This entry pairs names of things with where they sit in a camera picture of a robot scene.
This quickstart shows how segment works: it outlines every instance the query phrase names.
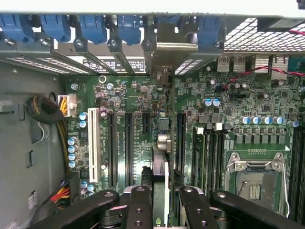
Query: pcie slot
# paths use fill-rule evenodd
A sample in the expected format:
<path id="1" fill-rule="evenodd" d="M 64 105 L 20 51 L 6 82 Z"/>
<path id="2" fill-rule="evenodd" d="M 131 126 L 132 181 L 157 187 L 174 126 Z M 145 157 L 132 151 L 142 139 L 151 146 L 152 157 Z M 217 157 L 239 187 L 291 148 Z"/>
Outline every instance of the pcie slot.
<path id="1" fill-rule="evenodd" d="M 89 146 L 89 181 L 99 182 L 101 178 L 101 144 L 99 109 L 88 109 L 88 146 Z"/>
<path id="2" fill-rule="evenodd" d="M 125 114 L 126 187 L 133 185 L 133 115 Z"/>
<path id="3" fill-rule="evenodd" d="M 291 171 L 289 182 L 288 202 L 290 204 L 289 218 L 303 224 L 305 193 L 305 148 L 304 140 L 305 134 L 302 127 L 294 129 L 292 157 L 291 157 Z"/>
<path id="4" fill-rule="evenodd" d="M 186 114 L 177 114 L 176 166 L 184 174 Z"/>
<path id="5" fill-rule="evenodd" d="M 118 182 L 117 123 L 115 113 L 108 115 L 108 158 L 109 186 L 115 187 Z"/>

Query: motherboard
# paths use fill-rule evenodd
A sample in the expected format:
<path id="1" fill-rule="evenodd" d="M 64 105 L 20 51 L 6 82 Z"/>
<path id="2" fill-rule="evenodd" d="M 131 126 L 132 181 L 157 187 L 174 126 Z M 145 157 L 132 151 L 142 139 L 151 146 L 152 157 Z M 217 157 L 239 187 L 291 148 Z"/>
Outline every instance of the motherboard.
<path id="1" fill-rule="evenodd" d="M 76 96 L 77 104 L 77 115 L 68 118 L 69 166 L 80 173 L 81 198 L 143 185 L 147 169 L 164 172 L 158 157 L 163 151 L 171 192 L 175 172 L 207 197 L 227 190 L 288 216 L 304 81 L 253 72 L 228 83 L 239 74 L 211 65 L 172 76 L 164 88 L 149 76 L 66 76 L 67 95 Z M 170 211 L 175 218 L 177 207 Z M 156 226 L 166 224 L 164 218 Z"/>

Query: white connector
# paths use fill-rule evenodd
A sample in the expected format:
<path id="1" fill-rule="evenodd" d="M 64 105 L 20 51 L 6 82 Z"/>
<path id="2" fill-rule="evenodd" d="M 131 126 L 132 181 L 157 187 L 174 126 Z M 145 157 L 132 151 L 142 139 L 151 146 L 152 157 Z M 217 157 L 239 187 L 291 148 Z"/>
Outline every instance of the white connector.
<path id="1" fill-rule="evenodd" d="M 66 100 L 63 104 L 62 113 L 64 117 L 76 116 L 76 95 L 58 95 L 58 106 L 61 108 L 61 99 Z"/>
<path id="2" fill-rule="evenodd" d="M 101 144 L 99 109 L 88 108 L 89 181 L 98 183 L 101 178 Z"/>

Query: perforated metal grille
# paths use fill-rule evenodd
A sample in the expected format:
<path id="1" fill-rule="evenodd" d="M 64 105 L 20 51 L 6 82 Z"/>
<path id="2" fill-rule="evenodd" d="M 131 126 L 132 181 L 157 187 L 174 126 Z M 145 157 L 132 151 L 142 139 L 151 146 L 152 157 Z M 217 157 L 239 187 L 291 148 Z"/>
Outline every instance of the perforated metal grille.
<path id="1" fill-rule="evenodd" d="M 56 72 L 56 73 L 61 73 L 61 74 L 69 73 L 69 72 L 62 71 L 62 70 L 57 69 L 57 68 L 52 68 L 52 67 L 40 64 L 40 63 L 36 63 L 36 62 L 33 62 L 33 61 L 28 61 L 26 59 L 23 59 L 22 57 L 6 58 L 6 59 L 13 60 L 13 61 L 16 61 L 16 62 L 19 62 L 19 63 L 24 63 L 24 64 L 27 64 L 27 65 L 31 65 L 33 67 L 42 68 L 42 69 L 45 69 L 45 70 L 48 70 L 48 71 L 52 71 L 52 72 Z"/>
<path id="2" fill-rule="evenodd" d="M 293 30 L 305 31 L 305 23 Z M 305 36 L 289 32 L 258 32 L 257 19 L 248 18 L 226 36 L 224 50 L 226 52 L 304 52 Z"/>
<path id="3" fill-rule="evenodd" d="M 58 61 L 58 60 L 55 60 L 53 58 L 50 58 L 50 57 L 46 57 L 46 58 L 37 58 L 41 61 L 45 61 L 45 62 L 48 62 L 48 63 L 51 63 L 51 64 L 54 64 L 54 65 L 57 65 L 59 67 L 62 67 L 62 68 L 65 68 L 65 69 L 68 69 L 70 71 L 73 71 L 73 72 L 76 72 L 76 73 L 84 73 L 84 74 L 88 74 L 88 72 L 82 70 L 82 69 L 79 69 L 77 67 L 74 67 L 74 66 L 71 66 L 67 63 L 64 63 L 64 62 L 61 62 L 61 61 Z"/>

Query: blue capacitor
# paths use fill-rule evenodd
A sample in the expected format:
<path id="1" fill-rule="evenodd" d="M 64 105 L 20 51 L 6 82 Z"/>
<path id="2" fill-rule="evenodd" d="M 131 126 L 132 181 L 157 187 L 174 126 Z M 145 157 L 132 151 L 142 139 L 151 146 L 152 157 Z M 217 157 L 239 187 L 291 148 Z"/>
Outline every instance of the blue capacitor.
<path id="1" fill-rule="evenodd" d="M 79 115 L 79 118 L 81 120 L 86 120 L 88 118 L 87 112 L 81 112 L 80 115 Z"/>
<path id="2" fill-rule="evenodd" d="M 279 125 L 281 125 L 281 124 L 283 124 L 284 119 L 283 119 L 282 117 L 276 116 L 276 117 L 274 117 L 274 118 L 272 119 L 272 121 L 273 121 L 274 124 L 279 124 Z"/>
<path id="3" fill-rule="evenodd" d="M 85 128 L 87 126 L 87 122 L 86 121 L 80 121 L 80 128 Z"/>
<path id="4" fill-rule="evenodd" d="M 204 99 L 202 101 L 202 103 L 205 105 L 205 106 L 211 106 L 212 105 L 212 100 L 211 99 Z"/>
<path id="5" fill-rule="evenodd" d="M 75 145 L 77 144 L 77 138 L 76 137 L 70 137 L 68 139 L 68 145 L 72 146 L 72 145 Z"/>
<path id="6" fill-rule="evenodd" d="M 213 106 L 220 106 L 220 100 L 219 99 L 212 99 Z"/>

